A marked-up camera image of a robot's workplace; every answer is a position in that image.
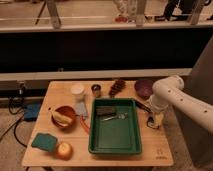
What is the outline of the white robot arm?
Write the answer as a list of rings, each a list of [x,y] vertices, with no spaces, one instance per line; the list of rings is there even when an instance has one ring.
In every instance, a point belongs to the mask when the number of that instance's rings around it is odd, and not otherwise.
[[[184,93],[183,88],[184,81],[178,75],[157,80],[148,100],[150,108],[160,113],[171,104],[213,134],[213,105]]]

